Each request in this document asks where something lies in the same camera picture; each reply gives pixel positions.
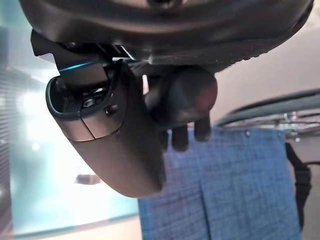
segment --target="gray cloth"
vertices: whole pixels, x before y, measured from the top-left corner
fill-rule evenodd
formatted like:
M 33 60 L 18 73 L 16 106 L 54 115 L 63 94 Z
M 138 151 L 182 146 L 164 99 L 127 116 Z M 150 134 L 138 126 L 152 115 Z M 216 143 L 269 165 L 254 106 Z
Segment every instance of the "gray cloth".
M 140 199 L 144 240 L 300 240 L 284 135 L 220 129 L 165 156 L 167 184 Z

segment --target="black plastic housing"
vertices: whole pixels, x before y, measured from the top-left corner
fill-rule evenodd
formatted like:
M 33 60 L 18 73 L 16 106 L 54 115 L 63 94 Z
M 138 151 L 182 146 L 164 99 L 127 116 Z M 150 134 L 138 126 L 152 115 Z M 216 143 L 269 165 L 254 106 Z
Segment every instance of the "black plastic housing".
M 155 194 L 165 182 L 158 134 L 128 66 L 118 62 L 112 76 L 100 103 L 86 108 L 83 96 L 63 92 L 61 79 L 53 78 L 47 106 L 73 147 L 110 187 L 134 198 Z
M 20 0 L 33 29 L 51 41 L 153 49 L 276 37 L 299 21 L 312 0 L 188 0 L 174 10 L 148 0 L 120 2 Z

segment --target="blue fabric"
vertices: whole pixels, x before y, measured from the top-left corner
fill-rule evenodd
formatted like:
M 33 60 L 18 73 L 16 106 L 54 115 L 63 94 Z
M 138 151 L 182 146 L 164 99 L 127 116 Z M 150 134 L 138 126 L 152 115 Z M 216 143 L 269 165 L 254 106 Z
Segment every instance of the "blue fabric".
M 165 189 L 138 201 L 144 240 L 301 239 L 282 132 L 189 135 L 188 152 L 165 156 Z

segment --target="blue checkered cloth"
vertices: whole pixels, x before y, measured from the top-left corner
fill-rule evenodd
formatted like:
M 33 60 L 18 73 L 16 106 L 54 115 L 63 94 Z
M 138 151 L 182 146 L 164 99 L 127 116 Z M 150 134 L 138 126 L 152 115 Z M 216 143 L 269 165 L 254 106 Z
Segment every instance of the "blue checkered cloth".
M 138 201 L 144 240 L 301 240 L 282 132 L 189 135 L 188 152 L 165 156 L 165 189 Z

